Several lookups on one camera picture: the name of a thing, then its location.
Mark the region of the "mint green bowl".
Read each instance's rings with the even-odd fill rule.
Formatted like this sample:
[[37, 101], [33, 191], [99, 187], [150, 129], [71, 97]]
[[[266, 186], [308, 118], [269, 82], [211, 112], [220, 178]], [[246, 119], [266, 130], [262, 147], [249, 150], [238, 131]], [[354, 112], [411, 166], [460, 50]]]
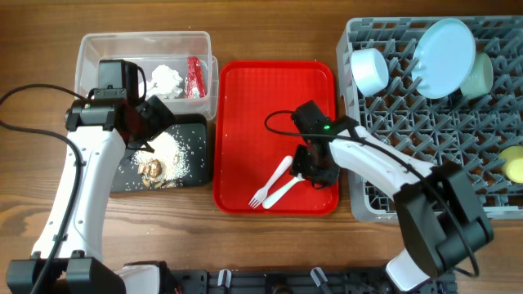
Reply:
[[464, 97], [474, 99], [490, 92], [494, 83], [492, 61], [484, 52], [477, 52], [472, 70], [460, 87]]

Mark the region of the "white plastic spoon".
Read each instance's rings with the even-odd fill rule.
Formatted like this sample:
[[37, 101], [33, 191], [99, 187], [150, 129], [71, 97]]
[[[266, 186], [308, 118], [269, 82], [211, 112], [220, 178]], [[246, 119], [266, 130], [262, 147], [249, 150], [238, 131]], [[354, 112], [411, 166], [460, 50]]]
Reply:
[[287, 184], [277, 189], [273, 194], [268, 196], [262, 203], [264, 209], [273, 207], [295, 184], [304, 181], [301, 173], [298, 173]]

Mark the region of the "light blue small bowl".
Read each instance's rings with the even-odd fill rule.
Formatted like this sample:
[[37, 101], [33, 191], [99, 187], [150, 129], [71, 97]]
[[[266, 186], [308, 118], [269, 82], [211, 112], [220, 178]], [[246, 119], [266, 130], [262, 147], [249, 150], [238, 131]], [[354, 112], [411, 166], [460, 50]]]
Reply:
[[389, 79], [387, 63], [375, 48], [354, 51], [351, 55], [354, 82], [363, 96], [373, 96], [383, 90]]

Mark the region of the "white napkin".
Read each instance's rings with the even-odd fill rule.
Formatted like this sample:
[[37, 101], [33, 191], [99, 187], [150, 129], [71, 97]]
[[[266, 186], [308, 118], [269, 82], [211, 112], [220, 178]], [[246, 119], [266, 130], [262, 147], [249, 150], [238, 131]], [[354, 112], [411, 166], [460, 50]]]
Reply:
[[183, 79], [176, 70], [160, 65], [152, 72], [147, 93], [159, 99], [176, 99], [183, 92], [182, 82]]
[[145, 99], [149, 99], [156, 90], [156, 82], [154, 81], [142, 81], [138, 85], [138, 94], [139, 97], [144, 97]]

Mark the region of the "white plastic fork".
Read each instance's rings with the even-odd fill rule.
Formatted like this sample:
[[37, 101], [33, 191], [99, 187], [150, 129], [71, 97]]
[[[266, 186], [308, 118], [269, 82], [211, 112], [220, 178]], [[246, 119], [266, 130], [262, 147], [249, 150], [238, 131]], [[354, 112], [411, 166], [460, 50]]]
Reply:
[[293, 157], [287, 155], [283, 158], [279, 166], [275, 169], [270, 179], [261, 187], [251, 198], [248, 205], [257, 208], [267, 198], [270, 187], [287, 171], [293, 162]]

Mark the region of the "light blue plate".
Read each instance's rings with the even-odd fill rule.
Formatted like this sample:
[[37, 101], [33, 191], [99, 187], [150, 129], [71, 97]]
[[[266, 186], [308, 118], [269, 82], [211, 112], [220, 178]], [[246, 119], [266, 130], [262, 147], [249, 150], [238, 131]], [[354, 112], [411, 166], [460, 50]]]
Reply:
[[456, 91], [471, 72], [475, 39], [461, 20], [439, 20], [420, 38], [413, 58], [418, 62], [411, 76], [420, 81], [416, 91], [428, 99], [440, 99]]

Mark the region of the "red sauce packet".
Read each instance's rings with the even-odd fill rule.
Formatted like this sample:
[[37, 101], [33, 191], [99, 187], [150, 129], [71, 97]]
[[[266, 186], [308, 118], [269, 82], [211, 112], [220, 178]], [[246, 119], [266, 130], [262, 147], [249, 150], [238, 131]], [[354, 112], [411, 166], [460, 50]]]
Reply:
[[189, 56], [187, 58], [188, 74], [186, 76], [186, 98], [200, 99], [207, 95], [203, 80], [203, 71], [200, 60], [196, 56]]

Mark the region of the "yellow plastic cup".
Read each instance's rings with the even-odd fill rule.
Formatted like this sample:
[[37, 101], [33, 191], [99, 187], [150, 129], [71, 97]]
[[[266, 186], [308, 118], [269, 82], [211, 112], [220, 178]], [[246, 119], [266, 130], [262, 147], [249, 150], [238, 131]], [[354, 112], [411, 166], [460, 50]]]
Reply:
[[507, 147], [499, 154], [499, 159], [504, 160], [501, 167], [503, 174], [511, 181], [521, 184], [523, 182], [523, 147], [513, 145]]

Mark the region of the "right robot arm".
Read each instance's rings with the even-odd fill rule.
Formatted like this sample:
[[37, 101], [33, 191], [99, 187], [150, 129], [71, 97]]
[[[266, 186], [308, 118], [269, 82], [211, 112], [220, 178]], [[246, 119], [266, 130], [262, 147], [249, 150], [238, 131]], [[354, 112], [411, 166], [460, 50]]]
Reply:
[[342, 169], [352, 171], [393, 200], [404, 250], [386, 265], [402, 292], [458, 270], [469, 259], [479, 274], [475, 251], [494, 230], [467, 173], [447, 162], [436, 166], [410, 157], [370, 135], [356, 120], [325, 116], [314, 101], [292, 111], [303, 138], [292, 172], [317, 189], [334, 185]]

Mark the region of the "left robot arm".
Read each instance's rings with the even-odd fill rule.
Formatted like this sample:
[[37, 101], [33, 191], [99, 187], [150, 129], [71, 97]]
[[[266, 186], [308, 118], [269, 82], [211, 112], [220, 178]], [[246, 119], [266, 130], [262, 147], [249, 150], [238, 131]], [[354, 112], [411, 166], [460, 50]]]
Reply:
[[77, 95], [65, 115], [64, 170], [42, 234], [30, 257], [13, 260], [7, 286], [13, 293], [175, 293], [177, 281], [163, 261], [107, 268], [101, 235], [120, 161], [140, 150], [176, 118], [157, 98], [147, 99], [144, 70], [125, 60], [102, 60], [98, 86]]

